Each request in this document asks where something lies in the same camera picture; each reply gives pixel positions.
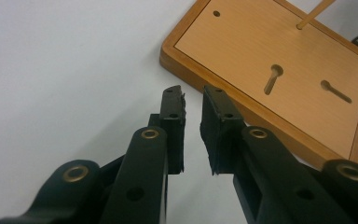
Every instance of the hole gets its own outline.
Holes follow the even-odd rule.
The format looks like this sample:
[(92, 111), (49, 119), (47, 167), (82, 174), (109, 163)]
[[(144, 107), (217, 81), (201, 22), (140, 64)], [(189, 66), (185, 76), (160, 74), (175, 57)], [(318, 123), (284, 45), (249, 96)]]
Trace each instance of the hole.
[(268, 134), (260, 129), (252, 129), (249, 134), (256, 138), (266, 138)]
[(84, 165), (69, 168), (63, 173), (63, 180), (66, 182), (76, 182), (83, 179), (89, 173), (89, 169)]
[(132, 202), (138, 202), (145, 196), (145, 192), (141, 188), (133, 188), (127, 191), (127, 199)]
[(214, 12), (213, 12), (213, 15), (214, 15), (215, 17), (219, 17), (219, 16), (220, 16), (220, 12), (219, 12), (219, 11), (214, 11)]
[(313, 200), (315, 196), (313, 195), (312, 191), (309, 189), (298, 189), (296, 190), (296, 195), (304, 200)]
[(147, 129), (142, 132), (141, 136), (146, 139), (152, 139), (158, 136), (158, 131), (153, 129)]
[(358, 181), (358, 169), (356, 167), (349, 164), (339, 164), (337, 170), (341, 175), (348, 179)]

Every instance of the wooden frame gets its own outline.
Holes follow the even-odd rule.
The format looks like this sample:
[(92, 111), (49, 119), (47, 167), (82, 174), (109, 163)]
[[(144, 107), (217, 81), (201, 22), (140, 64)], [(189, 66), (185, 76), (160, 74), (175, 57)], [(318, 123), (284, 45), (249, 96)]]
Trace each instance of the wooden frame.
[[(185, 14), (185, 16), (181, 19), (181, 21), (172, 30), (172, 32), (169, 34), (169, 36), (165, 39), (164, 43), (162, 44), (161, 52), (160, 52), (161, 65), (199, 91), (202, 91), (203, 86), (206, 84), (211, 84), (224, 89), (227, 92), (227, 94), (233, 99), (237, 107), (240, 109), (241, 113), (245, 117), (246, 122), (252, 125), (263, 126), (271, 129), (292, 152), (294, 152), (301, 159), (309, 162), (310, 164), (312, 164), (317, 168), (322, 167), (323, 163), (326, 160), (343, 158), (351, 161), (358, 161), (358, 105), (357, 105), (358, 100), (357, 103), (356, 101), (353, 103), (353, 108), (355, 108), (355, 110), (357, 111), (356, 112), (357, 119), (351, 119), (351, 122), (354, 123), (351, 126), (351, 129), (353, 130), (350, 131), (353, 132), (353, 136), (350, 137), (351, 145), (349, 146), (349, 151), (341, 152), (340, 149), (329, 147), (328, 146), (329, 144), (325, 143), (326, 141), (325, 139), (322, 141), (318, 138), (315, 138), (315, 136), (313, 136), (312, 133), (309, 132), (309, 130), (299, 127), (298, 125), (296, 125), (295, 122), (291, 122), (290, 120), (288, 121), (287, 118), (283, 117), (279, 112), (275, 111), (275, 109), (271, 109), (272, 107), (269, 107), (268, 105), (265, 105), (263, 101), (258, 100), (258, 98), (261, 99), (264, 97), (262, 94), (255, 97), (251, 93), (248, 93), (246, 92), (246, 90), (240, 88), (237, 81), (230, 82), (229, 80), (231, 79), (231, 77), (228, 77), (227, 74), (223, 74), (222, 72), (226, 70), (219, 70), (220, 68), (217, 69), (212, 68), (210, 66), (212, 61), (208, 61), (210, 59), (205, 59), (205, 61), (203, 61), (204, 58), (202, 57), (204, 56), (199, 54), (199, 52), (201, 52), (203, 49), (193, 50), (192, 48), (188, 48), (186, 46), (189, 44), (190, 40), (193, 41), (189, 36), (191, 35), (194, 36), (194, 34), (197, 35), (197, 31), (199, 30), (199, 28), (197, 29), (194, 28), (197, 25), (197, 23), (206, 22), (206, 21), (202, 21), (205, 19), (203, 19), (201, 15), (202, 12), (205, 10), (205, 8), (208, 8), (209, 4), (211, 3), (220, 4), (219, 6), (221, 7), (222, 4), (227, 4), (227, 5), (235, 4), (236, 1), (229, 1), (229, 2), (222, 1), (222, 2), (218, 2), (218, 0), (197, 1), (197, 3)], [(287, 11), (287, 12), (283, 12), (284, 15), (290, 14), (289, 15), (290, 18), (295, 18), (295, 19), (297, 18), (298, 22), (302, 21), (302, 19), (307, 17), (307, 14), (305, 14), (304, 12), (302, 12), (301, 10), (299, 10), (298, 8), (294, 7), (293, 5), (291, 5), (286, 1), (264, 0), (262, 2), (263, 4), (267, 4), (268, 6), (272, 4), (273, 7), (275, 8), (273, 10), (276, 10), (276, 8), (278, 7), (283, 8), (285, 11)], [(270, 18), (271, 13), (268, 12), (268, 7), (263, 7), (263, 9), (265, 8), (266, 8), (265, 20), (271, 20)], [(220, 12), (217, 10), (214, 16), (220, 17)], [(226, 26), (216, 25), (211, 29), (226, 29), (221, 27), (226, 27)], [(327, 39), (328, 41), (330, 41), (329, 43), (332, 43), (332, 45), (337, 45), (339, 50), (344, 50), (345, 52), (350, 51), (354, 56), (352, 57), (351, 53), (349, 53), (348, 54), (350, 55), (349, 61), (347, 58), (344, 58), (344, 56), (342, 56), (343, 57), (342, 61), (347, 60), (347, 62), (345, 63), (352, 63), (351, 59), (356, 59), (357, 60), (356, 62), (358, 62), (358, 48), (354, 46), (350, 41), (334, 33), (333, 31), (331, 31), (321, 23), (317, 22), (316, 20), (311, 20), (310, 23), (306, 27), (304, 27), (302, 31), (306, 31), (307, 29), (309, 29), (309, 31), (310, 29), (313, 29), (315, 32), (318, 32), (318, 34), (320, 33), (320, 35), (323, 35), (323, 39)], [(293, 65), (292, 67), (298, 68), (299, 66), (301, 65)], [(356, 95), (356, 97), (358, 98), (357, 95), (358, 88), (353, 90), (353, 92), (354, 92), (353, 94)], [(341, 130), (343, 129), (342, 127), (337, 126), (337, 133), (341, 132)], [(327, 138), (330, 137), (332, 139), (338, 138), (338, 141), (339, 139), (343, 138), (339, 134), (337, 136), (333, 136), (331, 133), (328, 135), (329, 136), (327, 136)]]

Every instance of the wooden stick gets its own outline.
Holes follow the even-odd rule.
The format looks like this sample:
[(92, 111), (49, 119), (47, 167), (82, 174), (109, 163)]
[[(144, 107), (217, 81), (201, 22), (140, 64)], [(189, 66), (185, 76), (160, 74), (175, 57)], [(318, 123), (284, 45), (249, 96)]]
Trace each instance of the wooden stick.
[(307, 25), (313, 18), (315, 18), (317, 15), (319, 15), (321, 12), (323, 12), (327, 7), (329, 7), (331, 4), (333, 4), (336, 0), (322, 0), (321, 3), (319, 3), (316, 8), (314, 8), (310, 14), (308, 14), (303, 21), (301, 21), (297, 25), (297, 29), (301, 30), (304, 28), (305, 25)]

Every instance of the wooden dowel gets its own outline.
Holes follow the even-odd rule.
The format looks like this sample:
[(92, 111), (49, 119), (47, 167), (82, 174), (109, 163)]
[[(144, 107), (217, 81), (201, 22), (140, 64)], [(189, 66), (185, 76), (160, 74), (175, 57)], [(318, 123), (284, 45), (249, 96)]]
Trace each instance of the wooden dowel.
[(321, 3), (319, 3), (316, 8), (314, 8), (310, 14), (308, 14), (303, 21), (301, 21), (297, 25), (297, 29), (301, 30), (304, 28), (305, 25), (307, 25), (313, 18), (315, 18), (317, 15), (319, 15), (321, 12), (323, 12), (327, 7), (329, 7), (331, 4), (333, 4), (336, 0), (322, 0)]

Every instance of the wooden board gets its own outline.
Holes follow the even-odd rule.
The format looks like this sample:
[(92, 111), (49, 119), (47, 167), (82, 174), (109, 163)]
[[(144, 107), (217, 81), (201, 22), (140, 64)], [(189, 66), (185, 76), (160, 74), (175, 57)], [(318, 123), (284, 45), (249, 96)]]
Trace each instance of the wooden board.
[[(282, 0), (201, 0), (164, 41), (160, 62), (199, 90), (223, 88), (247, 122), (314, 166), (358, 161), (358, 48), (317, 21), (298, 30), (305, 15)], [(273, 64), (283, 74), (266, 94)]]

